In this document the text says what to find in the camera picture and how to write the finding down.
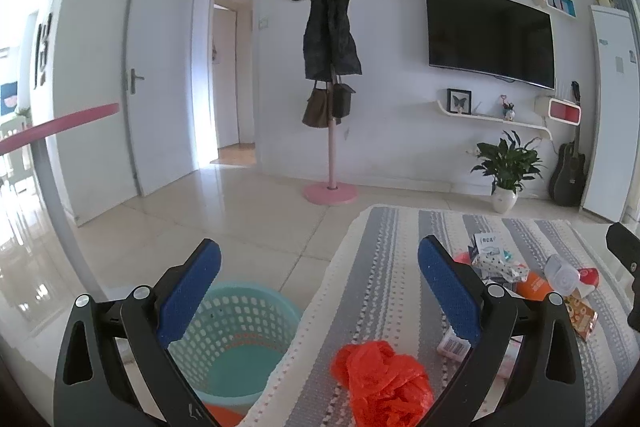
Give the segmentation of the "red white paper cup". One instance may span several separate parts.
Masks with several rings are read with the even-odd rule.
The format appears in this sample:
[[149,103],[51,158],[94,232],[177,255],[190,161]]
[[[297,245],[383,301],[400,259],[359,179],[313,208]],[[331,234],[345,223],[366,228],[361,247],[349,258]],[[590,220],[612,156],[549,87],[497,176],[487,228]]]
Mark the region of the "red white paper cup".
[[573,295],[578,299],[586,299],[595,291],[600,283],[600,273],[596,268],[578,270],[579,280]]

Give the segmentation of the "clear plastic bottle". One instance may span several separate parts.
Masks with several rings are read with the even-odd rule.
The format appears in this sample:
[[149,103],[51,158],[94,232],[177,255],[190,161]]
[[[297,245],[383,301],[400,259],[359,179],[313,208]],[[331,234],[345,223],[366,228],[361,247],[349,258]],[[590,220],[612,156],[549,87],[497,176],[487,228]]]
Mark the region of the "clear plastic bottle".
[[579,271],[559,255],[547,259],[544,277],[552,289],[563,297],[572,295],[580,282]]

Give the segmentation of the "small barcode box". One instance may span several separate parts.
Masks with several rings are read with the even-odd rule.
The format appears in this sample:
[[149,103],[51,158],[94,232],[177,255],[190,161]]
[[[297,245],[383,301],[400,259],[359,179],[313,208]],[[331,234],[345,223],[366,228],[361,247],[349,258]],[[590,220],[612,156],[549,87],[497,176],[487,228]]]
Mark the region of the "small barcode box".
[[438,344],[436,351],[442,357],[461,363],[471,350],[471,343],[456,335],[452,327],[448,327]]

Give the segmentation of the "heart patterned white wrapper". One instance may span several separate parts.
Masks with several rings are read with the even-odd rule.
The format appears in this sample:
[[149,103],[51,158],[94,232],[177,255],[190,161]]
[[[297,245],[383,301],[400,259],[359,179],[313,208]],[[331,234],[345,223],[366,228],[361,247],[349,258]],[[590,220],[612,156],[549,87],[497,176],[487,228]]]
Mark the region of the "heart patterned white wrapper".
[[498,277],[510,284],[526,282],[529,276],[526,265],[519,265],[512,258],[506,257],[503,251],[477,254],[472,260],[472,265],[486,277],[490,279]]

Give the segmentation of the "white blue milk carton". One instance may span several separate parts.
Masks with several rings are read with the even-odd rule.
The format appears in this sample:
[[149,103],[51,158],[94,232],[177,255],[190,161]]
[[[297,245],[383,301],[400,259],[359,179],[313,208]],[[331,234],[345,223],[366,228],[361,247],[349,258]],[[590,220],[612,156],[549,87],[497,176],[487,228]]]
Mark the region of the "white blue milk carton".
[[476,233],[474,235],[475,255],[473,262],[500,262],[503,260],[503,252],[497,236],[492,233]]

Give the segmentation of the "red plastic bag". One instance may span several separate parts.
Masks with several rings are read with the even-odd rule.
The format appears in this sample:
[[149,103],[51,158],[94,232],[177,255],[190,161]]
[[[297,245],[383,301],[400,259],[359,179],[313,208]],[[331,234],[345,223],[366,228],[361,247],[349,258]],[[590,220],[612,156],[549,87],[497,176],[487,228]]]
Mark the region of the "red plastic bag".
[[358,426],[416,427],[435,403],[422,364],[385,340],[341,347],[330,372],[348,391]]

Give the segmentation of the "orange panda snack bag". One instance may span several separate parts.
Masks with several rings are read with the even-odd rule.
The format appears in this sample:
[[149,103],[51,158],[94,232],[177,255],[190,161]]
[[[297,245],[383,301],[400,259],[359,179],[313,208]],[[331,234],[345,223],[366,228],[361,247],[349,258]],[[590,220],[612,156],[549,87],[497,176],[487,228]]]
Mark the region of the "orange panda snack bag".
[[570,324],[579,338],[586,341],[596,326],[598,314],[587,303],[574,296],[566,296],[564,303],[570,316]]

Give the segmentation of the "white refrigerator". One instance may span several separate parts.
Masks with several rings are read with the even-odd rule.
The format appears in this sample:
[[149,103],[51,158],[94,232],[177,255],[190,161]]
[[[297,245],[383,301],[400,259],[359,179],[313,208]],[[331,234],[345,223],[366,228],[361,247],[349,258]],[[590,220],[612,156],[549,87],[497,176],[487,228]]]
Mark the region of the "white refrigerator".
[[582,209],[611,222],[623,218],[639,140],[639,59],[630,15],[591,8],[597,65],[594,144]]

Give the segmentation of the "black acoustic guitar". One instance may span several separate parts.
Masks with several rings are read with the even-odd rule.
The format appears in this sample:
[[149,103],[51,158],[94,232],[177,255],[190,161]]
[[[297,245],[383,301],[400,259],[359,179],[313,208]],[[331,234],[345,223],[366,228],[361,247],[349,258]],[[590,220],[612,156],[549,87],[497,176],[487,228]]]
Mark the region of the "black acoustic guitar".
[[580,126],[575,126],[573,140],[560,145],[558,162],[549,181],[549,196],[561,207],[578,207],[586,186],[586,156],[579,152]]

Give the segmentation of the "orange floor mat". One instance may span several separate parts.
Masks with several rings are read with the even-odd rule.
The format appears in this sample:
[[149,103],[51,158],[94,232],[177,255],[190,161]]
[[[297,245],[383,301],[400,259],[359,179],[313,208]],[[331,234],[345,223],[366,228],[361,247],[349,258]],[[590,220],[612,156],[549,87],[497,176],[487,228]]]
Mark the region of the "orange floor mat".
[[242,414],[225,409],[224,407],[216,407],[216,405],[206,404],[206,409],[209,411],[209,414],[216,419],[216,422],[221,425],[221,427],[238,427],[240,422],[244,419]]

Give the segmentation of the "potted green plant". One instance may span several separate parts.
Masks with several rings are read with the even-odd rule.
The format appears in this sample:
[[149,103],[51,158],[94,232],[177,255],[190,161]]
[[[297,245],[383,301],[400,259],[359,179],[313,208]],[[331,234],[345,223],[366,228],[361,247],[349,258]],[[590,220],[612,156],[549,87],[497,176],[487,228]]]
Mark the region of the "potted green plant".
[[491,205],[505,215],[518,201],[524,183],[541,178],[542,160],[537,150],[538,138],[524,142],[515,130],[503,132],[499,142],[476,144],[478,164],[471,172],[491,179]]

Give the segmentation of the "teal plastic waste basket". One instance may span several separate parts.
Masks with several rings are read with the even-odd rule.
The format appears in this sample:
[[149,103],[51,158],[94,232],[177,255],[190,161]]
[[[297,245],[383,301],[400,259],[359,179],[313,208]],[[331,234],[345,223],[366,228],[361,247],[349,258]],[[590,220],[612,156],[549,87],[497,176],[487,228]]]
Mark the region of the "teal plastic waste basket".
[[215,283],[168,351],[205,404],[245,415],[288,351],[301,316],[270,288]]

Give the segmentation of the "white curved lower shelf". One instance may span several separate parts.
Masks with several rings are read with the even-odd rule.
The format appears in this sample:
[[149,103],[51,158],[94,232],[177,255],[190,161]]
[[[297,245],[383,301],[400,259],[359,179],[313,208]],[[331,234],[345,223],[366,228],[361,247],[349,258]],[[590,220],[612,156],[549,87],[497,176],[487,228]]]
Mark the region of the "white curved lower shelf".
[[530,131],[537,132],[541,137],[541,139],[543,140],[553,141],[553,136],[551,131],[547,127],[541,126],[541,124],[527,124],[527,122],[521,122],[517,120],[505,120],[502,118],[498,118],[494,116],[486,116],[486,115],[468,115],[468,114],[461,114],[461,113],[450,113],[444,106],[442,106],[442,103],[440,103],[439,101],[435,101],[435,106],[437,107],[437,110],[439,111],[439,113],[447,117],[466,119],[466,120],[485,121],[485,122],[491,122],[491,124],[501,124],[501,126],[506,126],[511,128],[528,129]]

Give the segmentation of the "small figurine on shelf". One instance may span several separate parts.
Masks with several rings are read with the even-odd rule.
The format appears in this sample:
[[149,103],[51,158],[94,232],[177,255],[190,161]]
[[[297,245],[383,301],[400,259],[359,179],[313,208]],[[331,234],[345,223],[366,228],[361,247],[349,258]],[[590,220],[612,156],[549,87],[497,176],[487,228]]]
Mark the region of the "small figurine on shelf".
[[506,95],[500,96],[503,119],[506,121],[514,121],[514,104],[508,100]]

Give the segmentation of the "striped woven table cloth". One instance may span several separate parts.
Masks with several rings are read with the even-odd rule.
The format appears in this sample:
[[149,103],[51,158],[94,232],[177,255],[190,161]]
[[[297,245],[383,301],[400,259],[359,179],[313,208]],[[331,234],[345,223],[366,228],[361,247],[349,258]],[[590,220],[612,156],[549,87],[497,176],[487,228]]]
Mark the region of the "striped woven table cloth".
[[352,221],[295,339],[267,387],[243,419],[247,426],[350,426],[347,392],[330,373],[347,343],[385,340],[424,367],[442,393],[457,363],[437,347],[449,324],[418,265],[418,246],[435,235],[451,256],[475,234],[494,234],[501,247],[540,272],[552,255],[576,268],[594,268],[598,288],[587,298],[598,317],[579,341],[585,376],[586,423],[592,425],[622,389],[639,360],[639,335],[627,324],[631,301],[584,236],[565,220],[501,218],[454,211],[375,205]]

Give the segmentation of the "framed butterfly picture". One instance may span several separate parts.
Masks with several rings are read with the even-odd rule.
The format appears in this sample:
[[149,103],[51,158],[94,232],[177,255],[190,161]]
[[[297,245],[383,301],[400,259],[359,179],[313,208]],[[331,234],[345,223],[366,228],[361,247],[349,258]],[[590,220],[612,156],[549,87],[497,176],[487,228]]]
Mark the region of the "framed butterfly picture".
[[460,115],[472,113],[472,92],[469,90],[447,90],[447,112]]

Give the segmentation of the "pink coat rack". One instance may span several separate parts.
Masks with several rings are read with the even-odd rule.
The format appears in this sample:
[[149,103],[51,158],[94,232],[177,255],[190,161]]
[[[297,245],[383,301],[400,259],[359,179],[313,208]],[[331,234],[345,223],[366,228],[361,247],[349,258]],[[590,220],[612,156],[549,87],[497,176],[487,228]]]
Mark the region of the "pink coat rack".
[[303,195],[318,206],[341,206],[356,202],[358,197],[357,187],[337,180],[335,172],[336,163],[336,120],[332,114],[333,88],[336,81],[335,72],[332,72],[332,80],[326,84],[328,91],[328,179],[326,182],[317,182],[304,187]]

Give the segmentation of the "black hanging bag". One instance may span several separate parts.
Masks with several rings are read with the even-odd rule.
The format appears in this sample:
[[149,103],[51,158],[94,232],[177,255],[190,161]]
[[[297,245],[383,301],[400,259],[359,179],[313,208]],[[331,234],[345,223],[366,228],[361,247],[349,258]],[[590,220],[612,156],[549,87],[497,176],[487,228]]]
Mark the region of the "black hanging bag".
[[332,89],[332,116],[335,119],[343,119],[350,114],[352,96],[355,93],[356,91],[344,83],[340,76],[336,77]]

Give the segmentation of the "brown hanging handbag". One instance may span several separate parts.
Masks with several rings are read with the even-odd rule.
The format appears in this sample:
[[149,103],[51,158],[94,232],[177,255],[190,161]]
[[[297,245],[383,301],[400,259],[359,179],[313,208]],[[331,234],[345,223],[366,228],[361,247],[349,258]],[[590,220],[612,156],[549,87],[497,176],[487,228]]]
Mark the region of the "brown hanging handbag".
[[318,81],[316,81],[307,100],[303,124],[314,129],[326,129],[329,127],[330,101],[331,83],[322,82],[321,86],[318,86]]

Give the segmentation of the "black hanging jacket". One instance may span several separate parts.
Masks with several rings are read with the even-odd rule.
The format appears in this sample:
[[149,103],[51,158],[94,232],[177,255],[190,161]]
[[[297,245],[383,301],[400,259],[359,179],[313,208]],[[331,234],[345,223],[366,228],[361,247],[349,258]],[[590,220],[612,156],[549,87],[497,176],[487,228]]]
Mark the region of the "black hanging jacket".
[[333,75],[361,75],[356,42],[350,31],[350,0],[310,0],[303,38],[305,77],[331,82]]

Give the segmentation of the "red white wall box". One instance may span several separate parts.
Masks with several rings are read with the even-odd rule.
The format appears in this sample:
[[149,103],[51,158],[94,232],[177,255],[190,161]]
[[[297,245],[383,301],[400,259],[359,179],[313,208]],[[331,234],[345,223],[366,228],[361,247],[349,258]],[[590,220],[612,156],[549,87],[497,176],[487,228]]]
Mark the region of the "red white wall box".
[[582,109],[579,105],[558,98],[549,98],[547,117],[551,120],[579,126],[582,122]]

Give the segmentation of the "wall mounted television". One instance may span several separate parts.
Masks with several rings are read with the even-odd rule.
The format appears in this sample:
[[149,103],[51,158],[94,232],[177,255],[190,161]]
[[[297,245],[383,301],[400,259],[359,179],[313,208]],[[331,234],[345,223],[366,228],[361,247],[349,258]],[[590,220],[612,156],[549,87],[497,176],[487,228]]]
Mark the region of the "wall mounted television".
[[428,60],[460,69],[555,87],[550,16],[511,0],[425,0]]

